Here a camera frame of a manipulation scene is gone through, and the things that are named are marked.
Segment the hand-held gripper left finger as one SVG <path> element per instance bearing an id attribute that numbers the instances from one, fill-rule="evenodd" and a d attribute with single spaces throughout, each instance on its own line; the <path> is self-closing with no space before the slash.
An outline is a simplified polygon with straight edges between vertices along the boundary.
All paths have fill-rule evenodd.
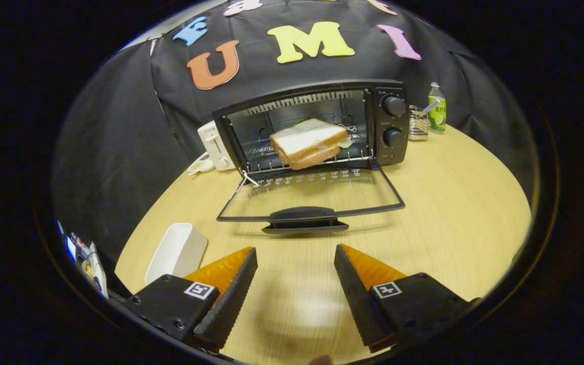
<path id="1" fill-rule="evenodd" d="M 218 352 L 236 323 L 257 268 L 257 250 L 248 246 L 183 278 L 164 274 L 124 305 L 165 335 Z"/>

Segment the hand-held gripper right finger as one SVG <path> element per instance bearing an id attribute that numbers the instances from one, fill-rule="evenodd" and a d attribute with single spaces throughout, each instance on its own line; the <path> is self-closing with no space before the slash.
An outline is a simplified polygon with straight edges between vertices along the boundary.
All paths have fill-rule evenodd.
<path id="1" fill-rule="evenodd" d="M 340 243 L 334 265 L 363 344 L 375 353 L 418 346 L 478 304 L 420 272 L 406 275 Z"/>

